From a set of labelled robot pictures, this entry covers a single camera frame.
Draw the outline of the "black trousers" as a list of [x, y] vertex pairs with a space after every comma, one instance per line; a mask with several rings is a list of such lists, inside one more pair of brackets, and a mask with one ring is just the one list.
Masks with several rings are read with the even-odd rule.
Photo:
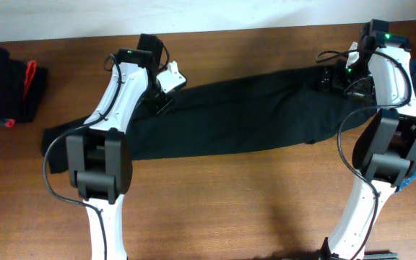
[[132, 160], [257, 152], [332, 138], [375, 113], [319, 88], [333, 66], [289, 69], [175, 94], [162, 115], [143, 105], [126, 132]]

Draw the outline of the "black clothes stack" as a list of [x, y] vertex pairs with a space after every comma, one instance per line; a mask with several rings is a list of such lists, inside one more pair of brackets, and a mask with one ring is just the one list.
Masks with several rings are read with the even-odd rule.
[[34, 60], [20, 61], [0, 48], [0, 126], [34, 120], [47, 88], [48, 70]]

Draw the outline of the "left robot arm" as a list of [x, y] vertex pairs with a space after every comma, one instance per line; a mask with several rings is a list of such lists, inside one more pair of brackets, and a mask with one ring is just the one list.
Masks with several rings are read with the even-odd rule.
[[69, 179], [87, 209], [93, 259], [127, 257], [122, 208], [133, 168], [126, 132], [140, 104], [164, 113], [173, 104], [170, 92], [185, 85], [176, 62], [161, 64], [168, 54], [161, 39], [142, 34], [135, 49], [108, 57], [111, 78], [98, 106], [66, 137]]

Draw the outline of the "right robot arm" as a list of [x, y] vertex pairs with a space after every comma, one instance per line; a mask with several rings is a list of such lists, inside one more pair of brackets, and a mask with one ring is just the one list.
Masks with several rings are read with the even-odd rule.
[[410, 74], [408, 38], [389, 32], [387, 21], [363, 25], [346, 57], [346, 75], [371, 80], [368, 95], [376, 110], [343, 163], [355, 175], [339, 223], [324, 239], [317, 259], [398, 259], [390, 251], [365, 252], [383, 206], [416, 174], [416, 95]]

